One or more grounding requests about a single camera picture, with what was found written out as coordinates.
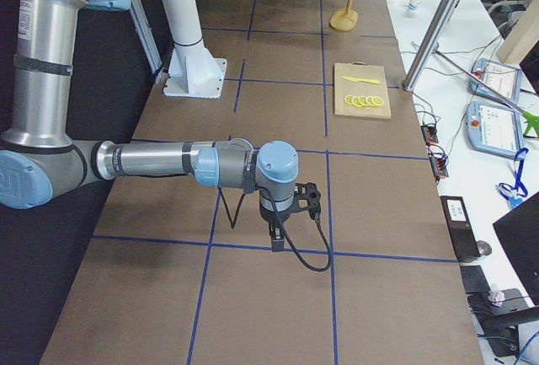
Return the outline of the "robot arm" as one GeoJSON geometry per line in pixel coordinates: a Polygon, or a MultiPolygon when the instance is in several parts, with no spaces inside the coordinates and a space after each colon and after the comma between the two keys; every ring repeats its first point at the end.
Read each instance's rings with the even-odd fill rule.
{"type": "Polygon", "coordinates": [[[20,0],[13,122],[2,135],[2,204],[29,209],[119,176],[188,175],[203,186],[258,192],[273,250],[291,245],[284,223],[300,209],[300,186],[297,152],[287,142],[255,149],[241,138],[117,144],[74,141],[67,135],[77,15],[82,8],[129,11],[150,65],[159,65],[141,0],[20,0]]]}

